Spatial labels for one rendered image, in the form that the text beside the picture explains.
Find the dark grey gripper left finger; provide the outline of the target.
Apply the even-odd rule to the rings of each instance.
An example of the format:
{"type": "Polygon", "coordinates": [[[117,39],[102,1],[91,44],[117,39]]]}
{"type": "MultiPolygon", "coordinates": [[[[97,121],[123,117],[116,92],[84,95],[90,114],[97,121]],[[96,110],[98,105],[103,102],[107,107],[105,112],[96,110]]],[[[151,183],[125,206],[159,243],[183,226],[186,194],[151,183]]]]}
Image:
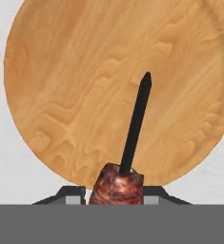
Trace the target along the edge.
{"type": "Polygon", "coordinates": [[[35,205],[85,205],[86,188],[84,186],[63,186],[50,197],[35,202],[35,205]]]}

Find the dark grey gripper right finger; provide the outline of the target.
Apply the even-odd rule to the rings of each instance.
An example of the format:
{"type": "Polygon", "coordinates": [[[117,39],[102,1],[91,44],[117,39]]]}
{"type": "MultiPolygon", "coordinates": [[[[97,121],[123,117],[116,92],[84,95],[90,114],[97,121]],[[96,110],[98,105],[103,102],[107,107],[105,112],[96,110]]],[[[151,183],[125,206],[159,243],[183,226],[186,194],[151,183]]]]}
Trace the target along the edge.
{"type": "Polygon", "coordinates": [[[189,205],[189,202],[169,195],[161,186],[144,186],[143,203],[145,205],[189,205]]]}

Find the round wooden plate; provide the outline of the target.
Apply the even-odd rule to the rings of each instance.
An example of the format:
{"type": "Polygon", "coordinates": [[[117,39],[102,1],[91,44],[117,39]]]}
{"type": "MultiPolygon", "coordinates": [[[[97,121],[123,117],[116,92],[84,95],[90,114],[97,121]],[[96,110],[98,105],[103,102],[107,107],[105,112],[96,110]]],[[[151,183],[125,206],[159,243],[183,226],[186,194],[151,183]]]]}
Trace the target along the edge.
{"type": "Polygon", "coordinates": [[[120,161],[145,74],[132,165],[165,185],[224,134],[224,0],[24,0],[15,16],[4,61],[13,121],[72,183],[91,187],[120,161]]]}

